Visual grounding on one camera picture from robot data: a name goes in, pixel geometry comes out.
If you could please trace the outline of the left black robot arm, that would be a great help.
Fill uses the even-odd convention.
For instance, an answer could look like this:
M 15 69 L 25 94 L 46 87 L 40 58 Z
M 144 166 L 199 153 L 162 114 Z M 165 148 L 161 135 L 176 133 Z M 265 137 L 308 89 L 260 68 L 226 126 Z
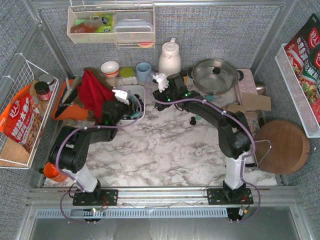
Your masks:
M 78 185 L 75 198 L 97 203 L 103 197 L 102 187 L 86 166 L 89 146 L 112 141 L 118 133 L 118 124 L 125 116 L 142 114 L 143 102 L 137 94 L 128 97 L 128 104 L 115 100 L 104 102 L 97 125 L 75 128 L 65 125 L 60 130 L 48 156 L 58 171 L 71 176 Z

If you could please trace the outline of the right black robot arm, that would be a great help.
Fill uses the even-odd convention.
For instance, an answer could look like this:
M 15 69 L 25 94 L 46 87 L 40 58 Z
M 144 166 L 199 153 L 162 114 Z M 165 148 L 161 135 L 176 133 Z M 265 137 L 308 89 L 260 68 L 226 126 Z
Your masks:
M 244 195 L 247 185 L 243 179 L 244 161 L 254 145 L 245 115 L 241 111 L 232 113 L 223 110 L 207 101 L 199 92 L 188 90 L 179 73 L 170 76 L 153 73 L 151 78 L 158 87 L 152 93 L 154 107 L 158 111 L 175 105 L 182 111 L 200 116 L 217 129 L 219 148 L 227 157 L 222 183 L 224 197 L 231 202 Z

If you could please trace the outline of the white plastic storage basket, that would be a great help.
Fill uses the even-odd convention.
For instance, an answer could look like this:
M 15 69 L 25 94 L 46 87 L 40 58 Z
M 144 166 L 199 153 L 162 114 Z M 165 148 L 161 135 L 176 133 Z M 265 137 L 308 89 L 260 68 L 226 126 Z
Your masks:
M 140 85 L 125 85 L 120 87 L 121 90 L 126 89 L 128 100 L 133 104 L 133 113 L 125 115 L 121 120 L 121 125 L 129 125 L 132 122 L 139 123 L 145 116 L 146 107 L 146 90 Z

